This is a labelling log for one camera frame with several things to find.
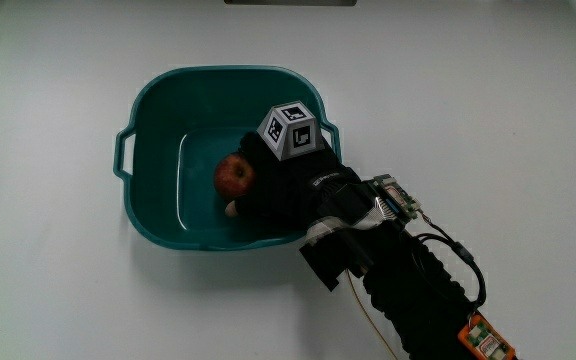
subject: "cable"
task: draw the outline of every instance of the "cable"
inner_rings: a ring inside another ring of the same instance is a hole
[[[443,237],[436,235],[436,234],[430,234],[430,233],[423,233],[423,234],[419,234],[419,235],[412,237],[413,240],[418,240],[419,245],[420,245],[416,251],[415,250],[412,251],[412,253],[411,253],[412,260],[413,260],[415,266],[417,267],[417,270],[419,270],[419,273],[424,278],[424,280],[426,280],[428,285],[430,285],[430,287],[433,288],[433,290],[435,290],[439,295],[441,295],[441,297],[443,297],[444,299],[446,299],[448,301],[455,301],[455,299],[450,299],[448,296],[446,296],[443,292],[441,292],[439,289],[437,289],[434,286],[434,284],[426,277],[426,269],[424,268],[424,264],[421,261],[421,258],[419,257],[419,249],[421,249],[421,245],[423,245],[423,243],[428,241],[428,240],[436,240],[436,241],[442,242],[442,243],[448,245],[450,247],[450,249],[452,249],[452,251],[464,263],[466,263],[466,265],[468,265],[472,269],[472,271],[475,273],[475,276],[477,276],[477,281],[479,283],[479,292],[477,294],[477,299],[475,301],[463,301],[463,303],[470,304],[473,307],[470,315],[468,316],[468,319],[470,320],[470,317],[477,311],[477,309],[481,305],[483,305],[484,302],[486,302],[486,283],[484,281],[483,275],[481,274],[481,270],[479,269],[479,267],[475,263],[475,258],[472,256],[472,254],[470,254],[470,252],[461,243],[454,241],[439,226],[433,224],[432,221],[430,220],[430,218],[428,216],[426,216],[426,214],[424,214],[424,212],[421,209],[419,209],[418,212],[421,214],[421,217],[424,219],[424,221],[428,225],[430,225],[433,229],[440,232],[443,235]]]
[[[377,336],[379,337],[379,339],[381,339],[381,342],[384,344],[386,349],[388,349],[388,352],[390,353],[390,355],[392,355],[392,358],[398,360],[397,355],[395,355],[395,353],[392,351],[390,345],[388,345],[388,342],[386,342],[386,339],[384,339],[379,329],[377,329],[377,326],[375,326],[375,323],[372,322],[372,319],[370,318],[370,315],[368,315],[368,313],[366,312],[366,308],[364,308],[364,305],[361,303],[361,300],[359,300],[359,296],[357,295],[355,285],[353,284],[352,279],[350,278],[350,272],[348,271],[348,269],[346,269],[346,278],[348,278],[348,283],[350,283],[350,289],[352,289],[352,294],[355,296],[355,300],[357,300],[357,304],[359,305],[361,311],[364,313],[364,316],[370,323],[370,326],[372,326],[372,329],[375,330],[375,333],[377,333]]]

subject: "tub handle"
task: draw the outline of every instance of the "tub handle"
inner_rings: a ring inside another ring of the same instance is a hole
[[[135,134],[135,127],[128,126],[117,134],[115,140],[115,163],[113,171],[115,175],[124,181],[130,179],[131,175],[124,170],[124,150],[126,146],[126,139]]]

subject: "yellow wire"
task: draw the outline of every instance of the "yellow wire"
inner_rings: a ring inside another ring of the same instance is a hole
[[[386,346],[386,349],[388,349],[388,352],[390,353],[390,355],[392,355],[392,358],[395,360],[398,360],[397,355],[395,355],[395,353],[392,351],[392,349],[390,348],[390,345],[388,345],[388,342],[386,342],[386,339],[384,339],[384,337],[381,335],[381,332],[379,331],[379,329],[377,329],[377,327],[375,326],[375,323],[372,322],[372,319],[370,318],[370,315],[368,315],[368,313],[366,312],[366,309],[364,308],[364,305],[361,303],[361,300],[359,300],[359,296],[357,295],[357,291],[355,290],[355,285],[352,283],[352,279],[350,278],[350,272],[348,272],[348,269],[346,269],[346,277],[348,278],[348,282],[350,283],[350,288],[352,289],[352,294],[355,296],[355,300],[357,300],[357,304],[359,304],[361,311],[364,313],[364,316],[366,317],[366,319],[368,320],[368,322],[372,326],[372,329],[375,330],[375,333],[377,333],[377,336],[379,336],[379,339],[381,339],[381,342],[384,344],[384,346]]]

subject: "black sleeve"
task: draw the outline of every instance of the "black sleeve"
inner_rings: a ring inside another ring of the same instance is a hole
[[[457,338],[472,309],[466,305],[464,289],[425,245],[396,224],[383,223],[369,231],[341,230],[304,249],[315,253],[304,256],[331,290],[344,268],[355,276],[366,270],[357,265],[357,253],[371,259],[364,287],[373,307],[394,325],[410,359],[475,359]],[[412,251],[419,251],[427,280],[416,268]]]
[[[384,224],[361,236],[370,236],[363,242],[376,259],[363,279],[373,307],[393,323],[411,359],[475,359],[457,339],[471,310],[464,289],[425,245],[397,230]],[[432,287],[416,268],[412,251],[419,251]]]

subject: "black glove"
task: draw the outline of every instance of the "black glove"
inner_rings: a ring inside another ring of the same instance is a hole
[[[323,150],[279,161],[259,134],[244,135],[239,152],[255,169],[257,180],[248,194],[228,205],[226,214],[257,215],[278,225],[305,230],[319,218],[317,207],[328,196],[344,184],[361,182],[322,141]]]

